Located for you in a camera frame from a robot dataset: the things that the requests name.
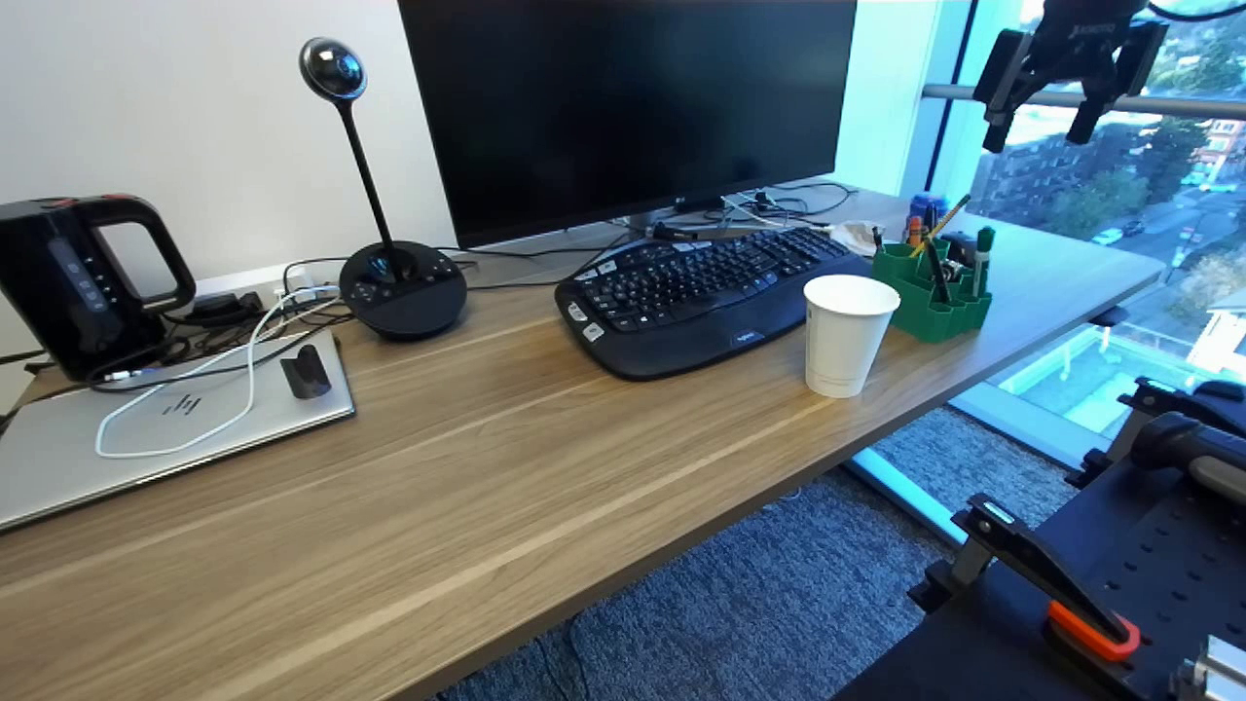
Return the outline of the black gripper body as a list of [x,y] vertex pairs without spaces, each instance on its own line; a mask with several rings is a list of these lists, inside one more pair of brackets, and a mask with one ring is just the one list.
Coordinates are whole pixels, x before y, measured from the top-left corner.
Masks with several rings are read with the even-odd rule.
[[1080,81],[1082,103],[1065,128],[1069,146],[1085,146],[1098,120],[1136,98],[1168,29],[1142,20],[1143,0],[1045,0],[1030,33],[1002,33],[972,85],[986,104],[986,152],[1002,152],[1015,111],[1049,81]]

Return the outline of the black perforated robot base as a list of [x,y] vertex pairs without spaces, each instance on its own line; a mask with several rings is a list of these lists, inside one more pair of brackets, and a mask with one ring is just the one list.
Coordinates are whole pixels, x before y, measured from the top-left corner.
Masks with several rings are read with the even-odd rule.
[[1121,404],[1080,494],[1030,530],[1142,651],[1082,659],[1019,573],[956,573],[963,543],[911,592],[928,620],[834,701],[1246,701],[1246,385],[1142,382]]

